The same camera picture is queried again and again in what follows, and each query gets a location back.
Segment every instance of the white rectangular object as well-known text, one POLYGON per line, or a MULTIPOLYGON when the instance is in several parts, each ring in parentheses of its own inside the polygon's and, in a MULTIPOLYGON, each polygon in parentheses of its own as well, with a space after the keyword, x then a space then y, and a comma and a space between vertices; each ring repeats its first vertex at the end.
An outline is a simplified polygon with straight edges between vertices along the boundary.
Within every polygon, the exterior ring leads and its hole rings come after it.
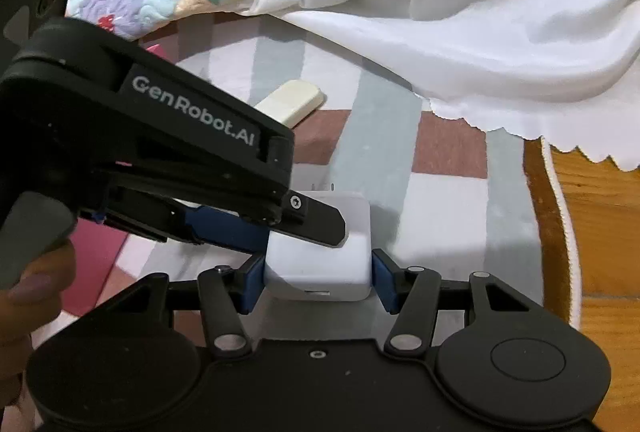
POLYGON ((289 300, 363 300, 371 289, 369 202, 359 193, 301 192, 340 210, 347 228, 342 246, 330 248, 271 232, 264 284, 289 300))
POLYGON ((293 128, 322 105, 323 101, 324 94, 318 87, 308 81, 290 79, 260 101, 255 109, 278 123, 293 128))

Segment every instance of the white power adapter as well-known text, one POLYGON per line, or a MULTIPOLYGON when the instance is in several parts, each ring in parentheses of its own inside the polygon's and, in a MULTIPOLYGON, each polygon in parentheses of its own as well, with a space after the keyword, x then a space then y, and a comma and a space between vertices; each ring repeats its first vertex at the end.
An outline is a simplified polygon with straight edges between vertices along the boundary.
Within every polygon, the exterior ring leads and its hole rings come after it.
POLYGON ((271 232, 264 284, 276 298, 289 300, 363 300, 371 289, 369 202, 359 193, 301 192, 338 208, 347 228, 338 248, 271 232))

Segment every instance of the human hand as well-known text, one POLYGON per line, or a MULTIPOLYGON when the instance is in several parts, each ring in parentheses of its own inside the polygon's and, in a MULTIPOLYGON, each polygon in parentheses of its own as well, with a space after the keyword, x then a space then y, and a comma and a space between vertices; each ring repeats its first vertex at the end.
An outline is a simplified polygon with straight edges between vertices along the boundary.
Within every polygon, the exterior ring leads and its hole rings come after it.
POLYGON ((20 394, 19 374, 31 354, 30 333, 60 314, 60 293, 75 276, 76 256, 67 241, 31 262, 13 288, 0 291, 0 409, 20 394))

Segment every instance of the fingernail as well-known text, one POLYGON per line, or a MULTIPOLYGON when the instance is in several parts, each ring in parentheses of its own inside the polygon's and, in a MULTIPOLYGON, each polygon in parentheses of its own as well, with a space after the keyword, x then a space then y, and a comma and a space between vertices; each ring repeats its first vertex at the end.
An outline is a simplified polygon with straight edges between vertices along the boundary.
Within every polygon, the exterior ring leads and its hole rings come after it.
POLYGON ((53 277, 46 273, 34 273, 20 280, 6 296, 17 304, 32 304, 49 298, 53 293, 53 277))

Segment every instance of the brown border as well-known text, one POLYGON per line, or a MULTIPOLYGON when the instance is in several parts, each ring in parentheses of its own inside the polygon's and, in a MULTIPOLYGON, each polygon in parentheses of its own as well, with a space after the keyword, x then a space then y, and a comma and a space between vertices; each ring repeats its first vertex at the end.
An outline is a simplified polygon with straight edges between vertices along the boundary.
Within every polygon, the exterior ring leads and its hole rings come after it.
POLYGON ((571 307, 569 254, 564 239, 560 209, 546 173, 540 139, 525 141, 523 168, 529 184, 533 209, 538 219, 542 245, 544 306, 565 322, 569 322, 571 307))

